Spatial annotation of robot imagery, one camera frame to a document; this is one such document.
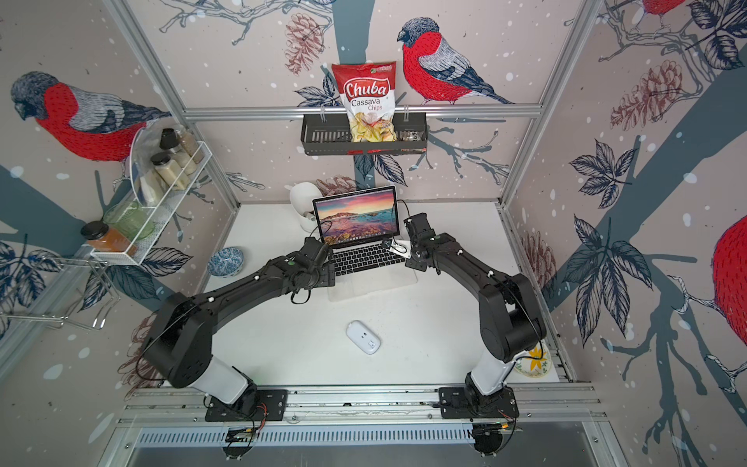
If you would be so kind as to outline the silver laptop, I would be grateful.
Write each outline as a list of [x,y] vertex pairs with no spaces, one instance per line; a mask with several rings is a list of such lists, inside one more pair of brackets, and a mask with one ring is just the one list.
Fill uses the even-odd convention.
[[379,187],[312,201],[320,239],[330,246],[332,302],[416,284],[405,266],[409,244],[400,238],[396,190]]

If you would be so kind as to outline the white wireless mouse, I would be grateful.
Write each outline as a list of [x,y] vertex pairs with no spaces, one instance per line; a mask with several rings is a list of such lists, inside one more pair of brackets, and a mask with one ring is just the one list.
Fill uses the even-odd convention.
[[350,342],[367,355],[374,355],[381,348],[381,339],[361,321],[351,321],[345,333]]

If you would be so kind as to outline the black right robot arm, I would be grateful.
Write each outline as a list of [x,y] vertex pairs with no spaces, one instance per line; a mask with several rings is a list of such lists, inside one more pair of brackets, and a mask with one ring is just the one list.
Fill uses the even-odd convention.
[[465,384],[482,398],[498,393],[517,362],[529,358],[547,336],[531,281],[484,264],[448,233],[436,233],[424,213],[410,216],[404,225],[410,239],[406,266],[447,274],[477,300],[484,352]]

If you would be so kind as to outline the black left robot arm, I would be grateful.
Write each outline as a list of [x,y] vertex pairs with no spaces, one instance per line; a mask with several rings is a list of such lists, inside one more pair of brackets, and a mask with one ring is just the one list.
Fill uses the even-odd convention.
[[300,250],[269,260],[250,276],[192,297],[171,295],[156,313],[141,357],[171,386],[192,387],[251,412],[256,385],[213,355],[213,336],[257,305],[334,286],[329,256],[329,245],[307,237]]

